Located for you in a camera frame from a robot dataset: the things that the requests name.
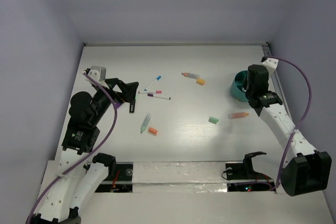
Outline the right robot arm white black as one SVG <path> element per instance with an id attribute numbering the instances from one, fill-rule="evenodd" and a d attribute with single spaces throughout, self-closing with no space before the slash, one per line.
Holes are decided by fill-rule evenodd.
<path id="1" fill-rule="evenodd" d="M 332 164 L 327 152 L 319 152 L 293 123 L 281 98 L 268 89 L 269 72 L 263 65 L 248 67 L 246 98 L 283 147 L 275 186 L 289 196 L 325 190 Z"/>

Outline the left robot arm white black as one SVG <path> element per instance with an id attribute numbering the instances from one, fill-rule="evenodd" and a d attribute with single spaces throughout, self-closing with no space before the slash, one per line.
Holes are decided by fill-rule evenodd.
<path id="1" fill-rule="evenodd" d="M 129 103 L 134 112 L 138 82 L 88 77 L 95 95 L 78 92 L 70 100 L 70 120 L 62 142 L 58 173 L 41 193 L 27 223 L 80 223 L 81 213 L 105 179 L 117 177 L 116 158 L 98 153 L 97 127 L 107 109 Z"/>

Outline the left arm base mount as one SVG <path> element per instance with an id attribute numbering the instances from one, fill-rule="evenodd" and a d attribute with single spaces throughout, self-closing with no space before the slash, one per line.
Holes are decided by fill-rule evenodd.
<path id="1" fill-rule="evenodd" d="M 83 166 L 87 172 L 83 183 L 97 193 L 131 193 L 133 163 L 118 163 L 112 155 L 98 153 Z"/>

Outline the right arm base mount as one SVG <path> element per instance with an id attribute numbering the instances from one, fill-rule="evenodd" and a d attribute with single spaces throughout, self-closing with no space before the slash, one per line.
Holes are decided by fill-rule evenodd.
<path id="1" fill-rule="evenodd" d="M 228 192 L 276 191 L 274 180 L 253 168 L 252 158 L 265 152 L 245 154 L 241 162 L 228 162 L 221 177 L 227 181 Z"/>

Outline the orange highlighter cap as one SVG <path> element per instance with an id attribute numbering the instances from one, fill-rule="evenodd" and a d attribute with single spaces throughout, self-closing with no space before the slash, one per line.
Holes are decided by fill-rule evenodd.
<path id="1" fill-rule="evenodd" d="M 152 128 L 152 127 L 150 127 L 150 128 L 148 129 L 148 131 L 149 131 L 151 134 L 153 134 L 153 135 L 157 135 L 157 133 L 158 133 L 158 131 L 157 131 L 156 129 Z"/>

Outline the orange clear highlighter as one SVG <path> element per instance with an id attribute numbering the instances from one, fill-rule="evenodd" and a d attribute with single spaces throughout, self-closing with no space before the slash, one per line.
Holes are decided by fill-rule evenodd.
<path id="1" fill-rule="evenodd" d="M 200 78 L 200 75 L 194 74 L 194 73 L 189 73 L 189 72 L 183 72 L 182 75 L 186 78 L 195 79 L 195 80 Z"/>

